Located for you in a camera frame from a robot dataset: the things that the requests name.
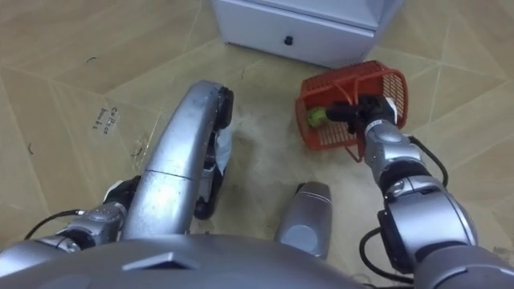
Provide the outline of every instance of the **white drawer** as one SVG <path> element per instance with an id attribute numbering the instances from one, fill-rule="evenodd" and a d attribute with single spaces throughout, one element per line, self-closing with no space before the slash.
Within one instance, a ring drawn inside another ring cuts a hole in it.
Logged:
<path id="1" fill-rule="evenodd" d="M 373 45 L 373 31 L 291 11 L 239 0 L 214 8 L 226 42 L 326 67 L 360 61 Z"/>

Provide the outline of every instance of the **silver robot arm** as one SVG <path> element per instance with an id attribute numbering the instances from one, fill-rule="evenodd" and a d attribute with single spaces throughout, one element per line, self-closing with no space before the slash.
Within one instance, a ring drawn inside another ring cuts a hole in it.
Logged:
<path id="1" fill-rule="evenodd" d="M 115 242 L 127 210 L 118 202 L 80 211 L 64 229 L 51 236 L 26 239 L 0 254 L 0 277 L 65 257 L 95 246 Z"/>
<path id="2" fill-rule="evenodd" d="M 154 149 L 121 239 L 184 234 L 194 215 L 207 146 L 213 130 L 228 126 L 219 83 L 191 86 Z"/>
<path id="3" fill-rule="evenodd" d="M 393 268 L 414 274 L 417 289 L 513 288 L 514 270 L 478 246 L 467 211 L 430 175 L 394 118 L 376 112 L 362 126 L 365 163 L 384 197 L 378 221 Z"/>

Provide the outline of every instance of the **metal arm segment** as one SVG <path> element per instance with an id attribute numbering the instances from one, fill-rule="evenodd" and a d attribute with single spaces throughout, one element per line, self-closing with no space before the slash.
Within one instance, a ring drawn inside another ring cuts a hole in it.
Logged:
<path id="1" fill-rule="evenodd" d="M 370 122 L 365 142 L 366 164 L 384 195 L 381 236 L 396 270 L 414 273 L 417 289 L 514 287 L 514 270 L 478 246 L 466 210 L 394 124 Z"/>
<path id="2" fill-rule="evenodd" d="M 141 176 L 121 239 L 184 234 L 193 217 L 222 85 L 193 85 Z"/>

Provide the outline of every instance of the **white cabinet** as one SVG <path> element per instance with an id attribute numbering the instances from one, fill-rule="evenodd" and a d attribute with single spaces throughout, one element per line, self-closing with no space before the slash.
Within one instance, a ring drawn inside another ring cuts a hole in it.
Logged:
<path id="1" fill-rule="evenodd" d="M 367 56 L 402 0 L 213 0 L 213 4 L 226 43 L 341 67 Z"/>

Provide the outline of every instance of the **black cable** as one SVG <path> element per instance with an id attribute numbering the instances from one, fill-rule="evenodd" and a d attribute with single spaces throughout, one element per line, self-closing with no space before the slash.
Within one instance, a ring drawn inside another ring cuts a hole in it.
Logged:
<path id="1" fill-rule="evenodd" d="M 44 224 L 48 223 L 51 220 L 54 220 L 56 218 L 66 217 L 66 216 L 76 216 L 79 215 L 81 210 L 66 210 L 57 214 L 53 214 L 48 218 L 45 218 L 41 222 L 38 223 L 32 230 L 25 236 L 24 240 L 28 240 L 32 237 L 32 235 L 41 228 Z"/>
<path id="2" fill-rule="evenodd" d="M 380 234 L 380 228 L 376 228 L 371 230 L 370 232 L 366 233 L 364 237 L 362 237 L 361 241 L 359 242 L 359 255 L 361 256 L 362 262 L 375 274 L 380 275 L 381 277 L 384 277 L 386 279 L 389 279 L 391 281 L 406 283 L 406 284 L 414 284 L 414 280 L 409 277 L 403 277 L 400 275 L 396 275 L 393 273 L 386 272 L 369 261 L 368 256 L 366 255 L 366 243 L 374 236 Z"/>
<path id="3" fill-rule="evenodd" d="M 448 171 L 447 168 L 443 165 L 443 163 L 415 136 L 409 136 L 410 143 L 417 145 L 426 155 L 434 161 L 434 163 L 439 167 L 441 173 L 443 173 L 443 185 L 446 188 L 448 185 Z"/>

